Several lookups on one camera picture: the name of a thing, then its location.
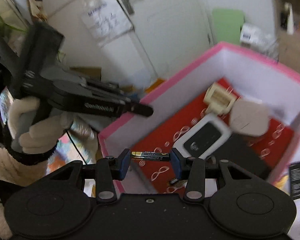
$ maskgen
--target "white door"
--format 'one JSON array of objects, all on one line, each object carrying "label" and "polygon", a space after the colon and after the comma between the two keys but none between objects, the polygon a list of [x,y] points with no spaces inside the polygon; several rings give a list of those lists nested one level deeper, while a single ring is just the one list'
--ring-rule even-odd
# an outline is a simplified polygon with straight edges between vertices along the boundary
[{"label": "white door", "polygon": [[49,24],[65,36],[62,51],[69,66],[102,67],[102,80],[145,89],[157,75],[138,37],[129,32],[98,46],[81,20],[81,0],[43,0]]},{"label": "white door", "polygon": [[175,74],[210,48],[209,22],[198,0],[136,0],[131,5],[136,34],[160,77]]}]

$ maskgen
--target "gloved hand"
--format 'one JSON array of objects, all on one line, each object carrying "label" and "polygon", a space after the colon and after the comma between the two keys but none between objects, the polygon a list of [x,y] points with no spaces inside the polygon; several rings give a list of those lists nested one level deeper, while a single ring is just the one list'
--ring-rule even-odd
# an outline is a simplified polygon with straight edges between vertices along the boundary
[{"label": "gloved hand", "polygon": [[[8,127],[14,139],[18,130],[19,117],[23,113],[37,110],[40,100],[35,97],[16,99],[8,111]],[[72,113],[63,112],[61,115],[49,117],[32,125],[29,131],[19,137],[19,143],[24,153],[40,154],[51,150],[63,135],[64,130],[70,128],[74,120]]]}]

